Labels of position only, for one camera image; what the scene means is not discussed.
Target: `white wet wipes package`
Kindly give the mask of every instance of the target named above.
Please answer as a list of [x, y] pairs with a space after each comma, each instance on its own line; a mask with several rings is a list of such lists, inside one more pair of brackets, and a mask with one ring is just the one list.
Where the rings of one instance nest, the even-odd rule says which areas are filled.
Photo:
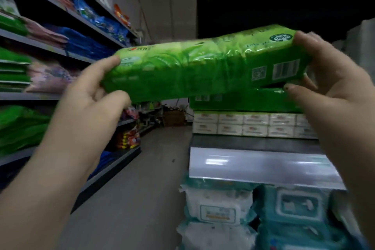
[[189, 215], [202, 222], [247, 224], [255, 218], [252, 191], [205, 190], [182, 185]]
[[250, 250], [256, 239], [255, 230], [247, 225], [183, 222], [177, 232], [185, 250]]

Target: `logo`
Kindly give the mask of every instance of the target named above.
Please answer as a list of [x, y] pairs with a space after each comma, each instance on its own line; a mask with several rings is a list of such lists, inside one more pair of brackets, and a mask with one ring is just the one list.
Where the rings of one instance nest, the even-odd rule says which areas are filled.
[[282, 42], [282, 41], [288, 41], [292, 38], [293, 36], [291, 34], [278, 34], [278, 35], [271, 36], [270, 40], [275, 41], [275, 42]]

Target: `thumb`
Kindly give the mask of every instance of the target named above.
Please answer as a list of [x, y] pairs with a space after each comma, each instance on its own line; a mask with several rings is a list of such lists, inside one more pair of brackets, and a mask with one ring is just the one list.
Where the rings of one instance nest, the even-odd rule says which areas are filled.
[[302, 108], [306, 114], [320, 113], [322, 108], [326, 105], [328, 97], [311, 91], [306, 87], [287, 83], [284, 85], [284, 90], [288, 96]]
[[99, 111], [106, 112], [107, 115], [113, 116], [118, 121], [124, 109], [132, 104], [129, 94], [125, 91], [114, 91], [95, 103], [95, 108]]

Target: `supermarket aisle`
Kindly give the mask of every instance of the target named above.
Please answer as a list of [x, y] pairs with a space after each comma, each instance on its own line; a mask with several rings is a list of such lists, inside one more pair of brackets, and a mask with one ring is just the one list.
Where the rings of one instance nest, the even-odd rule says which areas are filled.
[[57, 249], [174, 250], [191, 135], [159, 128], [142, 138], [142, 153], [71, 215]]

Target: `white tissue box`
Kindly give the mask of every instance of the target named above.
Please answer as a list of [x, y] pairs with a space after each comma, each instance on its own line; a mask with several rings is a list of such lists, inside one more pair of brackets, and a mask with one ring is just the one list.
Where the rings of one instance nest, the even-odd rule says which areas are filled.
[[303, 114], [296, 115], [296, 126], [297, 127], [311, 127]]
[[298, 139], [317, 139], [316, 133], [310, 127], [295, 127], [294, 137]]
[[218, 124], [194, 122], [193, 123], [193, 133], [217, 134], [218, 133]]
[[275, 125], [268, 128], [270, 138], [292, 138], [294, 136], [294, 127], [286, 125]]
[[270, 115], [270, 125], [296, 125], [296, 114], [277, 113]]
[[219, 121], [219, 115], [213, 113], [202, 113], [202, 112], [195, 112], [194, 113], [194, 122], [206, 122], [211, 124], [217, 124]]
[[243, 125], [243, 136], [268, 136], [268, 126], [266, 125]]
[[267, 113], [246, 113], [243, 115], [243, 123], [245, 125], [268, 125], [270, 115]]
[[232, 124], [232, 125], [242, 125], [243, 115], [242, 114], [220, 114], [219, 124]]
[[231, 136], [241, 136], [242, 135], [242, 126], [241, 125], [219, 124], [218, 134], [226, 134], [226, 135], [231, 135]]

